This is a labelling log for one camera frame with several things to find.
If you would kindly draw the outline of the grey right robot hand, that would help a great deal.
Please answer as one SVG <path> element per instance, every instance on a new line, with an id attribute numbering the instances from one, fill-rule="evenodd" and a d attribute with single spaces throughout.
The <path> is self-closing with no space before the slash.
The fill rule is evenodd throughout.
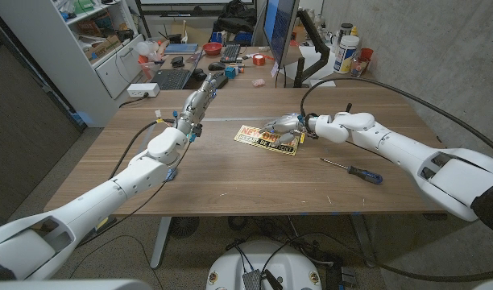
<path id="1" fill-rule="evenodd" d="M 291 142 L 295 137 L 300 137 L 302 133 L 305 133 L 305 125 L 301 119 L 302 116 L 298 113 L 285 114 L 282 117 L 265 124 L 259 132 L 280 134 L 280 137 L 271 144 L 272 147 L 278 147 L 283 143 Z"/>

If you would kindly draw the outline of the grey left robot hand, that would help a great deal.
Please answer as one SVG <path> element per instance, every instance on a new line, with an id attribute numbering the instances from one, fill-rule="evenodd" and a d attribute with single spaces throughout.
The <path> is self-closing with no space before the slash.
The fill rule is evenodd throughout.
<path id="1" fill-rule="evenodd" d="M 177 118 L 176 129 L 188 134 L 205 116 L 210 102 L 216 97 L 216 80 L 209 74 L 201 87 L 186 99 Z"/>

